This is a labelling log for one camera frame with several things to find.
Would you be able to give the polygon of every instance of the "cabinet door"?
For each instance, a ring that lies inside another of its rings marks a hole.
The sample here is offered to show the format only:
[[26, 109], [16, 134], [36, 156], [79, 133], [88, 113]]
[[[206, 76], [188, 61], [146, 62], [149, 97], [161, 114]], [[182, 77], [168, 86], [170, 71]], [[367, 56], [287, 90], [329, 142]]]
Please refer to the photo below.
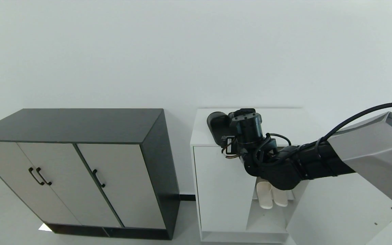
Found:
[[126, 227], [165, 229], [139, 145], [78, 144]]
[[35, 170], [17, 143], [0, 142], [0, 177], [16, 195], [44, 222], [80, 225], [53, 190], [34, 179], [41, 182]]
[[121, 227], [72, 144], [19, 146], [82, 225]]

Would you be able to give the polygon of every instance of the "cabinet base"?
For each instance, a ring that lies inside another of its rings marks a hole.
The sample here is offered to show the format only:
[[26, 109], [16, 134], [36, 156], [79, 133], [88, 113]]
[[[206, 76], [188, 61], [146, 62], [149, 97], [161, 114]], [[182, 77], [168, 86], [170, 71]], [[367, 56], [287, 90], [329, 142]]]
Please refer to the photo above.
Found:
[[169, 237], [169, 234], [165, 229], [107, 228], [97, 226], [59, 225], [48, 223], [46, 223], [46, 225], [56, 234], [152, 240], [172, 239], [171, 237]]

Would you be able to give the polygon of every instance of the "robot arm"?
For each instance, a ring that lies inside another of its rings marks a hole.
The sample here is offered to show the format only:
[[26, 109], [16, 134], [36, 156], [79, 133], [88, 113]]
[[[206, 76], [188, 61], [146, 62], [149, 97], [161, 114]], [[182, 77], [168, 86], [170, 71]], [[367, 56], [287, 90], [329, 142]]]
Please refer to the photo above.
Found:
[[207, 123], [228, 158], [240, 157], [248, 174], [278, 189], [293, 189], [302, 180], [357, 172], [392, 199], [392, 113], [340, 130], [359, 116], [389, 105], [358, 113], [318, 141], [283, 148], [277, 147], [273, 137], [286, 137], [264, 136], [262, 118], [255, 109], [212, 113]]

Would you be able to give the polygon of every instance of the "black cabinet top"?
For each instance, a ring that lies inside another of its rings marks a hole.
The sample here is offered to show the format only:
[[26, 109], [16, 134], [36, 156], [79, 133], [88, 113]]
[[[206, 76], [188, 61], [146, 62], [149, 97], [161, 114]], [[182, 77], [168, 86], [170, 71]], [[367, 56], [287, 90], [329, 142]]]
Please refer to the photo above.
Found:
[[0, 120], [0, 141], [141, 143], [163, 109], [22, 109]]

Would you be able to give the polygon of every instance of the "white cabinet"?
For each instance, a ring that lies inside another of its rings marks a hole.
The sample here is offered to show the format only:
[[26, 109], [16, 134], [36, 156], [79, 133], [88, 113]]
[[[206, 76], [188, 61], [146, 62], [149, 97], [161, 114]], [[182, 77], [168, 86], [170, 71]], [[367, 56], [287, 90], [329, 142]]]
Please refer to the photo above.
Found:
[[44, 222], [81, 225], [15, 142], [0, 142], [0, 177]]
[[78, 144], [126, 227], [165, 229], [140, 146]]
[[82, 225], [121, 227], [72, 144], [18, 144]]
[[[203, 242], [363, 245], [392, 220], [392, 200], [358, 174], [302, 181], [288, 206], [265, 210], [252, 196], [256, 178], [238, 159], [226, 159], [199, 109], [190, 142], [200, 236]], [[285, 135], [294, 145], [325, 135], [303, 109], [257, 109], [263, 132]], [[278, 146], [286, 142], [277, 138]]]

